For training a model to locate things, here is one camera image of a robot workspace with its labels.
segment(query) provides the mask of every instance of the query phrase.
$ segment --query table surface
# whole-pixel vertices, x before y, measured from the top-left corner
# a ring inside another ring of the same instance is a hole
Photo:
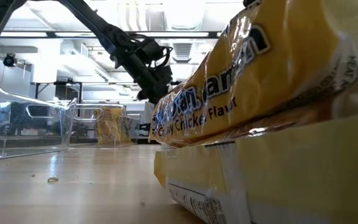
[[[1,159],[0,223],[202,223],[154,177],[159,149],[76,148]]]

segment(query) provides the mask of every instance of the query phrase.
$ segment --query ceiling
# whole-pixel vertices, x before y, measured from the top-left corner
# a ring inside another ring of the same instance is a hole
[[[242,0],[97,0],[86,3],[107,22],[124,31],[175,31],[169,39],[156,39],[160,45],[174,47],[170,59],[174,80],[188,78],[217,41],[202,36],[191,39],[176,39],[175,36],[189,31],[221,32],[244,7]],[[16,36],[0,38],[0,55],[16,53],[22,62],[37,66],[45,58],[45,48],[69,45],[87,54],[65,55],[62,50],[55,55],[48,54],[49,63],[58,66],[58,77],[72,77],[81,82],[106,81],[96,74],[97,71],[109,82],[133,81],[125,70],[114,68],[114,62],[96,38],[37,38],[49,31],[66,32],[64,36],[68,36],[89,32],[89,29],[59,2],[28,1],[13,13],[4,28],[4,32],[15,32]]]

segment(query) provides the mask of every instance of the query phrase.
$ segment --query label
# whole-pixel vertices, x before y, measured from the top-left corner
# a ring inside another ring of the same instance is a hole
[[[168,184],[168,190],[172,199],[202,221],[211,224],[227,223],[221,202],[218,199],[174,184]]]

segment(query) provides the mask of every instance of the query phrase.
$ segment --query transparent container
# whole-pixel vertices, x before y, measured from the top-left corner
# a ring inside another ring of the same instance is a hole
[[[137,143],[140,116],[118,104],[77,104],[70,147],[118,147]]]
[[[74,112],[0,87],[0,159],[68,149]]]

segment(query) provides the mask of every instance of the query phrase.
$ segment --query camera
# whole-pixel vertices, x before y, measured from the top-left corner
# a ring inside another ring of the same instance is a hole
[[[6,57],[4,58],[4,65],[8,68],[16,68],[17,59],[15,58],[14,53],[6,54]]]

